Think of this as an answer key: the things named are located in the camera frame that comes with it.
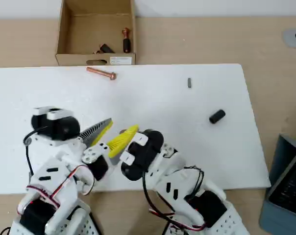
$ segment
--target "white foam board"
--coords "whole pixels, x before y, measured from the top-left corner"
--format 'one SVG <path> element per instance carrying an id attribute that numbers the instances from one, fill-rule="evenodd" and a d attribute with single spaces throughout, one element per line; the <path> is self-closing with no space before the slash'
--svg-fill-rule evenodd
<path id="1" fill-rule="evenodd" d="M 0 194 L 22 193 L 28 183 L 24 136 L 32 130 L 32 109 L 72 110 L 85 129 L 105 118 L 114 125 L 106 141 L 138 124 L 160 131 L 189 165 L 201 167 L 219 187 L 269 187 L 268 171 L 242 67 L 220 65 L 98 66 L 115 81 L 85 67 L 0 69 Z M 187 87 L 187 78 L 192 88 Z M 208 118 L 223 109 L 212 125 Z M 34 170 L 54 150 L 32 143 Z M 98 190 L 141 189 L 117 167 Z"/>

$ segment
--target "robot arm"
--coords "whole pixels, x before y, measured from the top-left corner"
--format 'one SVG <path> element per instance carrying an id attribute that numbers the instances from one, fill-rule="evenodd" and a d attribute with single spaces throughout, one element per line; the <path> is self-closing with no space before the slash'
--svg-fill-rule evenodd
<path id="1" fill-rule="evenodd" d="M 144 146 L 137 144 L 140 135 L 148 137 Z M 161 133 L 147 130 L 131 140 L 125 150 L 134 158 L 133 164 L 122 164 L 129 180 L 142 177 L 147 201 L 154 215 L 170 223 L 167 234 L 198 233 L 205 235 L 248 235 L 242 220 L 226 194 L 196 166 L 186 166 L 183 156 L 163 142 Z M 170 215 L 156 211 L 147 193 L 156 191 L 173 211 Z"/>
<path id="2" fill-rule="evenodd" d="M 126 178 L 143 181 L 150 212 L 168 221 L 166 234 L 249 235 L 223 190 L 206 179 L 200 168 L 186 166 L 181 153 L 164 142 L 160 132 L 139 132 L 138 126 L 132 126 L 103 143 L 100 139 L 112 125 L 110 119 L 80 133 L 71 112 L 53 107 L 35 109 L 32 125 L 40 130 L 35 140 L 59 151 L 31 177 L 18 205 L 13 226 L 32 232 L 25 235 L 87 234 L 83 231 L 87 231 L 86 221 L 92 220 L 90 208 L 78 198 L 78 191 L 88 194 L 119 161 Z M 172 213 L 160 212 L 147 188 L 156 191 Z M 40 217 L 37 226 L 30 219 L 34 214 Z M 94 225 L 93 234 L 100 234 Z"/>

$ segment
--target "copper screw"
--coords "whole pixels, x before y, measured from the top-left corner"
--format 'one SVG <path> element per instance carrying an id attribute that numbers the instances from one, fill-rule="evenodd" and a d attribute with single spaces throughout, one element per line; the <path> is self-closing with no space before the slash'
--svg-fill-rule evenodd
<path id="1" fill-rule="evenodd" d="M 124 35 L 124 38 L 125 39 L 129 38 L 129 33 L 130 33 L 130 29 L 129 28 L 124 28 L 122 30 L 122 34 Z"/>
<path id="2" fill-rule="evenodd" d="M 94 73 L 100 74 L 102 76 L 109 77 L 110 80 L 115 80 L 117 78 L 117 75 L 114 72 L 105 72 L 105 71 L 97 70 L 97 69 L 94 69 L 91 67 L 87 67 L 86 70 L 89 72 L 94 72 Z"/>

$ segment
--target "tabletop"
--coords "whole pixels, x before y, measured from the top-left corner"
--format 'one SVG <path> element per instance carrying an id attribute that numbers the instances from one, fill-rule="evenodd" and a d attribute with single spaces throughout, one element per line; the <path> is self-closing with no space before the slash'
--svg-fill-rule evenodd
<path id="1" fill-rule="evenodd" d="M 270 168 L 278 134 L 296 138 L 296 49 L 286 47 L 281 36 L 296 28 L 296 17 L 138 18 L 136 24 L 137 64 L 243 66 Z M 57 33 L 57 20 L 0 20 L 0 67 L 57 66 Z M 264 189 L 226 193 L 249 232 L 267 234 L 258 225 Z M 0 195 L 0 231 L 11 225 L 22 196 Z M 162 233 L 164 222 L 148 213 L 141 191 L 95 193 L 84 200 L 105 234 Z"/>

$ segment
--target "open cardboard box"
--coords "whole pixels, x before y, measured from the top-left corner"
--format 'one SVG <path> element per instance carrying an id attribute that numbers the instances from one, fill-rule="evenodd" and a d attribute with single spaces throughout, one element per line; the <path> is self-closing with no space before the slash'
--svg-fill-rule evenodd
<path id="1" fill-rule="evenodd" d="M 60 66 L 134 65 L 133 0 L 63 0 L 56 60 Z M 131 30 L 131 53 L 123 52 L 122 30 Z M 107 44 L 115 53 L 93 54 Z"/>

